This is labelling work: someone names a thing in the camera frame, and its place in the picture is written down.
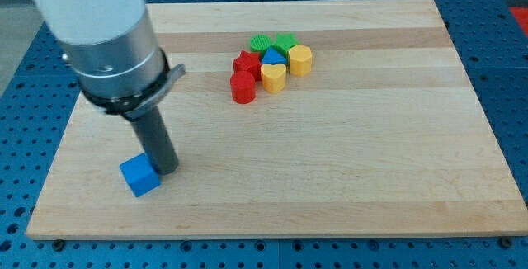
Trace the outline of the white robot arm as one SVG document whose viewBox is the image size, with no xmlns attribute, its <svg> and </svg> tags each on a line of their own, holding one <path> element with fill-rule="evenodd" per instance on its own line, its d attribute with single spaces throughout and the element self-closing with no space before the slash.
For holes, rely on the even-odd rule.
<svg viewBox="0 0 528 269">
<path fill-rule="evenodd" d="M 105 99 L 150 87 L 165 68 L 145 0 L 34 0 L 78 75 Z"/>
</svg>

